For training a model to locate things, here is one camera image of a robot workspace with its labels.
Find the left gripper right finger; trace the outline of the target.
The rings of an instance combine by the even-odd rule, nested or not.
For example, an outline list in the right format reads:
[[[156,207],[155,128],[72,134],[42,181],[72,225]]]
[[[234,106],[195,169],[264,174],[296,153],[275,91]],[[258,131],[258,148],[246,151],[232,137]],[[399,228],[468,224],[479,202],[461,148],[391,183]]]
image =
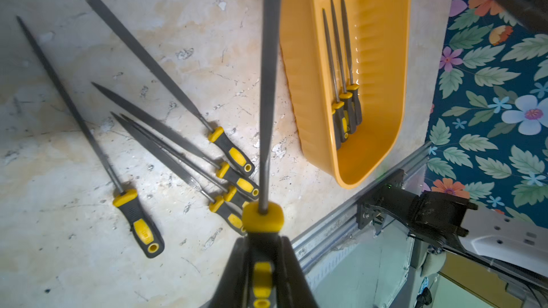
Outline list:
[[[278,238],[276,252],[277,307],[318,308],[300,263],[295,256],[291,241],[287,237]]]

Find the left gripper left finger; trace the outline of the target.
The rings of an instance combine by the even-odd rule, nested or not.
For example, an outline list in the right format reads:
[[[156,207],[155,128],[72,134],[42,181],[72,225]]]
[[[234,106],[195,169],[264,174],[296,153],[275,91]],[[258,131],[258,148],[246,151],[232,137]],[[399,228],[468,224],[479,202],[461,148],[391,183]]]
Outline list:
[[[238,238],[208,307],[247,307],[250,243]]]

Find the file tool five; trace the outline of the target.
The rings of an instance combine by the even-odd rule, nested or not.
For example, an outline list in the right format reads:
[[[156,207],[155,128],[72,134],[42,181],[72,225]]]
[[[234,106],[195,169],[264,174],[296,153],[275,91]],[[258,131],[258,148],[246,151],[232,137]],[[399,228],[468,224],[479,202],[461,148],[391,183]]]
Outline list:
[[[278,233],[284,224],[280,205],[269,201],[271,140],[275,113],[281,0],[263,0],[260,99],[260,193],[258,202],[243,211],[250,251],[244,307],[273,307],[277,303],[275,276]]]

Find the file tool four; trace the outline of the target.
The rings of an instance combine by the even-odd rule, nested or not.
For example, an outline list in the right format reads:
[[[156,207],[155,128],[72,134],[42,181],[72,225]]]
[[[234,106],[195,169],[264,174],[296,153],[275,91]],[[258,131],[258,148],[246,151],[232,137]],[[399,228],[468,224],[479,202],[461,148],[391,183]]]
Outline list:
[[[60,97],[63,99],[69,112],[84,134],[84,137],[87,139],[88,144],[91,146],[107,175],[110,177],[111,182],[114,184],[116,192],[113,199],[113,206],[118,208],[118,210],[124,215],[130,225],[130,230],[135,241],[144,252],[145,256],[149,259],[159,256],[165,250],[165,242],[154,221],[152,221],[148,213],[146,213],[141,205],[138,191],[135,189],[126,190],[123,187],[111,164],[108,162],[107,156],[102,151],[100,145],[88,128],[86,121],[83,119],[76,105],[71,100],[64,84],[62,84],[57,72],[49,62],[37,40],[24,23],[24,20],[19,16],[17,16],[16,19],[33,52],[36,54],[45,72],[54,84]]]

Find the file tool three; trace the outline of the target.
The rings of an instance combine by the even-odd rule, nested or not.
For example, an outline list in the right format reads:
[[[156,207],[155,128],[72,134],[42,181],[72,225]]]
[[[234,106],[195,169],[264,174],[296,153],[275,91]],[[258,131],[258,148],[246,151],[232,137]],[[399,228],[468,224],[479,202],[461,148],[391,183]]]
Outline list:
[[[333,62],[331,35],[330,35],[329,26],[328,26],[327,15],[324,9],[322,9],[322,14],[323,14],[325,42],[326,42],[326,48],[327,48],[327,54],[328,54],[328,65],[329,65],[330,76],[331,76],[331,84],[333,87],[333,94],[335,97],[335,101],[332,104],[332,117],[333,117],[333,124],[335,128],[335,146],[336,146],[336,149],[339,150],[342,144],[348,139],[348,122],[345,117],[344,103],[341,101],[341,98],[339,97],[337,78],[335,75],[335,66]]]

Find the file tool two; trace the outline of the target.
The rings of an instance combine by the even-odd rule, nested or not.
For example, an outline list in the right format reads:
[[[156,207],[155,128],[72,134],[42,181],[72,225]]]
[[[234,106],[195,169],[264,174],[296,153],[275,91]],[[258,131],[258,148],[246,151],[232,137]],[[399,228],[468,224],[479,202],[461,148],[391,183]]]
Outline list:
[[[341,42],[341,34],[339,33],[339,29],[338,29],[338,19],[337,19],[336,10],[335,10],[335,4],[333,0],[330,0],[330,2],[331,2],[333,29],[335,34],[336,52],[338,57],[338,63],[339,63],[339,69],[340,69],[340,75],[341,75],[341,84],[342,84],[342,94],[340,95],[340,97],[342,98],[344,102],[345,112],[347,116],[347,123],[348,123],[348,132],[349,134],[354,134],[357,130],[355,109],[352,103],[352,94],[347,89],[345,65],[344,65],[343,56],[342,56],[343,48],[342,48],[342,42]]]

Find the file tool one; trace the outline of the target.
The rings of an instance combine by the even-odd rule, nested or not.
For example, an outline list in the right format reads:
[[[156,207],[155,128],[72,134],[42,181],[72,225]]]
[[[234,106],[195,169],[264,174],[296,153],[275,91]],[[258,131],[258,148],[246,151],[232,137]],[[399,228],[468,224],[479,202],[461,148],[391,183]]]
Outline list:
[[[350,85],[348,87],[348,90],[352,94],[352,103],[355,110],[356,125],[360,125],[362,123],[362,108],[361,108],[361,103],[359,99],[359,85],[355,82],[353,78],[354,72],[353,72],[352,48],[351,48],[351,41],[350,41],[350,28],[349,28],[348,12],[347,12],[345,0],[341,0],[341,13],[342,13],[343,34],[345,39],[345,55],[347,58],[348,71],[350,73]]]

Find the yellow plastic storage box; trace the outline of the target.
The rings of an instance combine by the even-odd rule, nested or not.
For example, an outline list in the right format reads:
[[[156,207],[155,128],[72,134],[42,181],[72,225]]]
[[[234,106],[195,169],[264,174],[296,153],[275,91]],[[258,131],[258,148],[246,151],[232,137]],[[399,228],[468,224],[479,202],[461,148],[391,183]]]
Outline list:
[[[333,0],[341,34],[347,88],[341,0]],[[345,0],[353,78],[359,85],[362,123],[339,150],[335,146],[335,101],[323,27],[331,35],[339,96],[341,75],[330,0],[282,0],[281,52],[305,158],[345,189],[358,187],[389,154],[405,111],[411,0]]]

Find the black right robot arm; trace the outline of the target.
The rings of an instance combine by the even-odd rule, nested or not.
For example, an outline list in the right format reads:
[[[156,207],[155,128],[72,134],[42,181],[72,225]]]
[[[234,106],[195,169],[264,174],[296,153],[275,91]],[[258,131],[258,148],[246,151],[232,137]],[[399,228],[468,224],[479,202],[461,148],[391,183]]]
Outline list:
[[[453,0],[419,238],[547,275],[547,0]]]

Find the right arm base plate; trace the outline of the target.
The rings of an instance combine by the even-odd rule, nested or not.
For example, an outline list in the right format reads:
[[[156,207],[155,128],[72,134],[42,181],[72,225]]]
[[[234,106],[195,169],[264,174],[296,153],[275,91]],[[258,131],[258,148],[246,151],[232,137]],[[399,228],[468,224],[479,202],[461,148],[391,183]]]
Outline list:
[[[404,175],[403,169],[397,169],[359,198],[356,215],[359,230],[374,221],[379,214],[384,214],[386,208],[395,206],[395,199],[402,191]]]

